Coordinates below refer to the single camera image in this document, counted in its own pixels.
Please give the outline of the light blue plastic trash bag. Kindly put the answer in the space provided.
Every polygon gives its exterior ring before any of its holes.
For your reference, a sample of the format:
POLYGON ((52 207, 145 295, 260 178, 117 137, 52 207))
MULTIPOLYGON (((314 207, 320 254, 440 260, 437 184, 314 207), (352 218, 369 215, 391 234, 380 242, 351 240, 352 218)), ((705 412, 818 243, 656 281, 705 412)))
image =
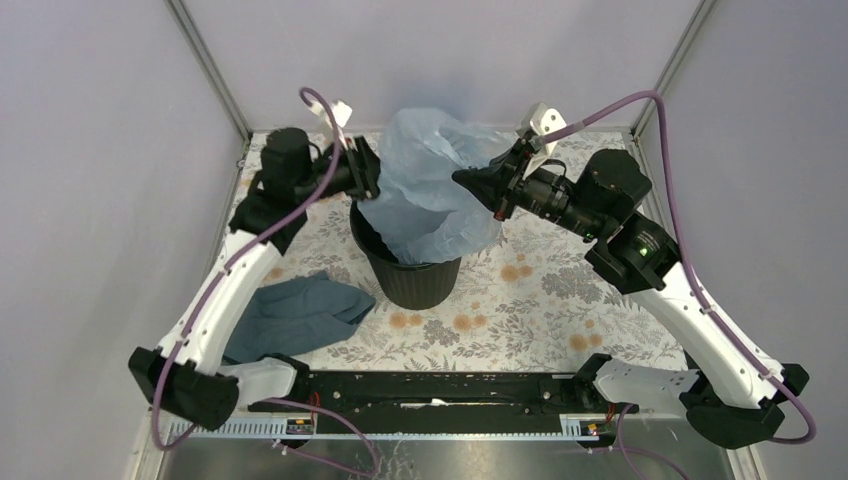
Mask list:
POLYGON ((402 264, 478 253, 498 240, 502 227, 451 176, 486 167, 511 145, 509 136, 435 108, 402 109, 379 138, 379 195, 358 209, 402 264))

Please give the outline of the black plastic trash bin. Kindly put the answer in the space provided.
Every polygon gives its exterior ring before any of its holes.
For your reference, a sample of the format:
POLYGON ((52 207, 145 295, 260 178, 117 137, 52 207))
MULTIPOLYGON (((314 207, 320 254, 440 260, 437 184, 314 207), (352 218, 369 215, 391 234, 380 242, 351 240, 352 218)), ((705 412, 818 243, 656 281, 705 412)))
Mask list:
POLYGON ((407 310, 426 310, 445 301, 453 291, 462 259, 442 263, 401 264, 382 237, 353 202, 349 210, 355 244, 365 254, 386 298, 407 310))

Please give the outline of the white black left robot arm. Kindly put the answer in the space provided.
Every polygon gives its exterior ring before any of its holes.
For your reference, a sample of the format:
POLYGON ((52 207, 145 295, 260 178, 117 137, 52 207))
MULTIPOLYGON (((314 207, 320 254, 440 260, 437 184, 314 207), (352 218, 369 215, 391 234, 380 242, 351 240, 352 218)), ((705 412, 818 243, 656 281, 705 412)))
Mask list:
POLYGON ((302 367, 280 354, 247 362, 225 349, 266 275, 305 225, 308 206, 344 193, 379 194, 380 160, 362 136, 325 150, 298 128, 270 133, 261 168, 229 221, 222 250, 195 298, 153 349, 138 347, 128 367, 151 406, 207 430, 231 414, 274 399, 296 411, 309 401, 302 367))

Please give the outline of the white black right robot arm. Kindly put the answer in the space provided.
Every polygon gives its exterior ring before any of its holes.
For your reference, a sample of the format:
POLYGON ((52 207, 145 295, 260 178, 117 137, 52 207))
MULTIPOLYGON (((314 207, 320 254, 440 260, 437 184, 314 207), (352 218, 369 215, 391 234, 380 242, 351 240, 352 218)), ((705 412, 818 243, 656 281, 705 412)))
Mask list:
POLYGON ((517 142, 487 167, 452 178, 499 221, 519 208, 580 236, 593 271, 659 320, 694 363, 671 371, 595 354, 576 374, 577 405, 597 412, 609 402, 633 404, 671 414, 726 449, 775 441, 781 404, 803 391, 808 373, 769 357, 732 324, 715 322, 706 290, 687 278, 678 244, 638 210, 652 184, 637 161, 602 149, 571 181, 548 166, 532 169, 530 157, 517 142))

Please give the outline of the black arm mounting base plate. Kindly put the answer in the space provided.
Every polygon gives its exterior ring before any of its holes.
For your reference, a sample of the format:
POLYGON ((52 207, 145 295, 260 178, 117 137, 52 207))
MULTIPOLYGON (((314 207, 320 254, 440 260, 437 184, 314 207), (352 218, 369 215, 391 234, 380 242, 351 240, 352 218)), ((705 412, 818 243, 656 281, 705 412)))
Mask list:
MULTIPOLYGON (((551 431, 558 415, 604 421, 619 413, 570 374, 420 371, 312 371, 289 400, 335 412, 362 432, 412 429, 432 433, 551 431)), ((331 428, 333 433, 345 427, 331 428)))

